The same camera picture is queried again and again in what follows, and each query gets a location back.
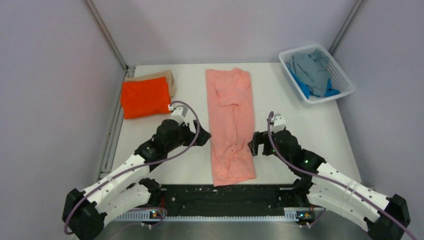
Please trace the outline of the pink t shirt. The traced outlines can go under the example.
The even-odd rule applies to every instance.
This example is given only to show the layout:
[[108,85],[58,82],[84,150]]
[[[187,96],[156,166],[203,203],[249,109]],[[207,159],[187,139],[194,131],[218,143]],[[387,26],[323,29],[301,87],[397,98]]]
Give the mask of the pink t shirt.
[[214,186],[257,177],[248,143],[255,131],[250,73],[240,68],[205,71],[211,172]]

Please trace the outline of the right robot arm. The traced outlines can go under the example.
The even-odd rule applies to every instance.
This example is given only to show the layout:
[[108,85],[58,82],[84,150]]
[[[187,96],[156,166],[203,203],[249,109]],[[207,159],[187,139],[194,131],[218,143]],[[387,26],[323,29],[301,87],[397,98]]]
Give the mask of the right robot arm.
[[411,222],[406,200],[376,192],[347,177],[323,157],[302,148],[288,130],[255,132],[248,143],[253,156],[280,158],[299,178],[293,183],[293,200],[329,210],[363,229],[373,240],[400,240]]

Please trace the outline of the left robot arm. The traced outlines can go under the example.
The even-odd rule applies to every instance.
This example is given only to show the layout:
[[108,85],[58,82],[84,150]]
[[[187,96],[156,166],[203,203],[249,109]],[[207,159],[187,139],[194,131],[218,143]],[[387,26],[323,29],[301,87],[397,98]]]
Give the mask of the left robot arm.
[[117,169],[83,190],[72,189],[65,198],[62,212],[64,233],[81,240],[93,240],[106,226],[109,216],[106,206],[117,200],[127,187],[141,180],[161,163],[171,160],[169,153],[184,146],[187,150],[202,147],[212,137],[198,120],[189,123],[166,119],[156,133],[142,143]]

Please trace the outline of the orange folded t shirt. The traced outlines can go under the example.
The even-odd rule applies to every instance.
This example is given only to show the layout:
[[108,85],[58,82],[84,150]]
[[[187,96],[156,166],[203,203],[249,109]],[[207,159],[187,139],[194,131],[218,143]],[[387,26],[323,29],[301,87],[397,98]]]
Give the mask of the orange folded t shirt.
[[166,78],[124,82],[120,104],[126,120],[170,113],[171,97]]

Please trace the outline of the beige folded t shirt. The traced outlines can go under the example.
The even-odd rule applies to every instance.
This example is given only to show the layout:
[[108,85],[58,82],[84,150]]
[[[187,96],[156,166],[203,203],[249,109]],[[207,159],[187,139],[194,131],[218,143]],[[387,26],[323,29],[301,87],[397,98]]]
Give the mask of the beige folded t shirt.
[[176,84],[175,84],[172,71],[170,69],[151,73],[151,74],[146,74],[146,75],[142,75],[138,77],[126,77],[124,81],[125,82],[134,82],[134,81],[140,82],[140,81],[146,81],[151,79],[157,79],[161,77],[165,77],[166,83],[168,85],[168,93],[171,98],[174,97],[176,95]]

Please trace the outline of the white plastic basket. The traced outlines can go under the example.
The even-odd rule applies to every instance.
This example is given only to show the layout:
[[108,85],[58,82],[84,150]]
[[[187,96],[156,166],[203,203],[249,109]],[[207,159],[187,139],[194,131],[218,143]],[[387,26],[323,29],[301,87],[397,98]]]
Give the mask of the white plastic basket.
[[[327,71],[331,73],[331,82],[333,88],[340,91],[340,94],[330,96],[330,97],[316,97],[310,96],[309,99],[301,92],[300,87],[295,82],[293,76],[289,72],[289,69],[286,63],[292,58],[294,54],[297,53],[312,53],[315,49],[322,51],[325,55],[329,57],[329,63],[326,68]],[[296,96],[304,103],[307,104],[318,104],[336,100],[342,97],[345,97],[349,94],[352,94],[355,91],[355,86],[352,81],[348,78],[345,72],[342,70],[340,65],[336,62],[333,56],[320,44],[312,44],[307,46],[301,46],[289,50],[285,50],[278,55],[278,58],[283,66],[283,74],[286,79],[289,81],[292,89],[294,90]]]

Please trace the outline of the blue t shirt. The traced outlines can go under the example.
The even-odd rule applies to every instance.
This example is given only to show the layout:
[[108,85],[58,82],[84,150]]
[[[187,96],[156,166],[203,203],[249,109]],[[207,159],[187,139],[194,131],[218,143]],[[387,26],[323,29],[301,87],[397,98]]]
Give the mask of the blue t shirt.
[[316,82],[307,77],[302,70],[300,70],[299,73],[296,73],[290,68],[290,66],[287,66],[287,68],[299,86],[301,92],[307,99],[309,99],[310,96],[327,98],[341,93],[338,89],[333,88],[331,74],[327,71],[318,73],[318,75],[321,75],[324,78],[328,77],[326,81],[323,81],[322,78],[320,78],[320,80]]

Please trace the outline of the grey t shirt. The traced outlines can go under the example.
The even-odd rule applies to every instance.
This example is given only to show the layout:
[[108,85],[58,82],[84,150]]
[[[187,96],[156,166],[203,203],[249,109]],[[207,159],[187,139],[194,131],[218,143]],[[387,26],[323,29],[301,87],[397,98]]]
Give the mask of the grey t shirt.
[[329,72],[326,70],[329,64],[329,60],[330,59],[326,54],[318,49],[315,49],[311,53],[295,53],[286,63],[286,65],[290,66],[290,68],[297,74],[300,72],[300,70],[302,70],[304,74],[314,82],[318,82],[321,78],[324,82],[327,80],[328,76],[324,78],[323,76],[319,75],[319,73]]

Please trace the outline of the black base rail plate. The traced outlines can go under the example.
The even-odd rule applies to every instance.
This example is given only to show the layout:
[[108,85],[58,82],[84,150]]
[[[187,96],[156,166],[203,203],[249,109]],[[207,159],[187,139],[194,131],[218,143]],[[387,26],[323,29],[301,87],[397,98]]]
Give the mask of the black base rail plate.
[[291,184],[164,184],[142,207],[165,208],[168,218],[268,217],[321,209]]

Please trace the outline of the right aluminium frame post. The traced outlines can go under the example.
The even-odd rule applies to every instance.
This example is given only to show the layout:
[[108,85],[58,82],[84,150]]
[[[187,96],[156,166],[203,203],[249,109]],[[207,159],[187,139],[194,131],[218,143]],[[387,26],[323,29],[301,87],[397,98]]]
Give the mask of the right aluminium frame post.
[[349,28],[351,27],[352,23],[354,22],[354,20],[356,19],[357,15],[361,11],[361,9],[364,7],[366,2],[367,2],[367,0],[356,0],[355,1],[353,7],[351,8],[351,11],[347,15],[344,23],[342,24],[339,32],[337,33],[334,41],[332,42],[332,44],[331,44],[331,46],[328,50],[328,52],[331,55],[333,55],[337,51],[340,43],[342,42],[342,40],[344,39],[344,37],[348,33]]

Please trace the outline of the aluminium frame post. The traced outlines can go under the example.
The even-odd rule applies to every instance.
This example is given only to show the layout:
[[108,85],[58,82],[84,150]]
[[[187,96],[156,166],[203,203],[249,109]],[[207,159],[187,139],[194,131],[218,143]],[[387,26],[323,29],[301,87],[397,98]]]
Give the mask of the aluminium frame post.
[[333,55],[337,51],[340,43],[342,42],[342,40],[344,39],[344,37],[348,33],[349,28],[351,27],[352,23],[354,22],[354,20],[356,19],[357,15],[361,11],[361,9],[364,7],[366,2],[367,2],[367,0],[356,0],[355,1],[353,7],[351,8],[351,11],[347,15],[344,23],[342,24],[339,32],[337,33],[334,41],[332,42],[332,44],[331,44],[331,46],[328,50],[328,52],[331,55]]
[[101,17],[101,14],[99,13],[95,3],[92,0],[83,0],[84,4],[86,5],[90,15],[92,16],[95,24],[97,25],[100,34],[102,35],[103,39],[105,40],[107,46],[111,50],[113,56],[118,61],[119,65],[124,71],[128,70],[128,65],[126,61],[124,60],[121,52],[119,51],[119,48],[117,47],[112,35],[110,34],[105,22],[103,21],[103,18]]

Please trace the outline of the left aluminium frame post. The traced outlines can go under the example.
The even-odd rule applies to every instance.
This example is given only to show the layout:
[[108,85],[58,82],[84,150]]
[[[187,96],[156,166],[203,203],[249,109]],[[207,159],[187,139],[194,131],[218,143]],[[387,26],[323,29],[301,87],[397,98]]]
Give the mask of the left aluminium frame post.
[[126,61],[124,60],[121,52],[119,51],[119,48],[117,47],[112,35],[110,34],[105,22],[103,21],[103,18],[101,17],[101,14],[99,13],[95,3],[92,0],[83,0],[84,4],[86,5],[90,15],[92,16],[95,24],[97,25],[100,34],[102,35],[103,39],[105,40],[107,46],[111,50],[113,56],[118,61],[119,65],[124,71],[128,70],[128,65]]

